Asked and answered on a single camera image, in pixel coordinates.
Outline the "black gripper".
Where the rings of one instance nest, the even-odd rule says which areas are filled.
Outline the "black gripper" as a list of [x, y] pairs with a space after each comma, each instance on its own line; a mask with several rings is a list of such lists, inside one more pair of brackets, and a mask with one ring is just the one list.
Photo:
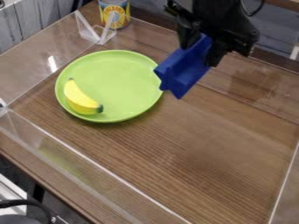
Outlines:
[[165, 11], [177, 22], [180, 48], [186, 49], [202, 35], [210, 38], [205, 65], [214, 67], [229, 52], [248, 56], [258, 41], [241, 0], [165, 0]]

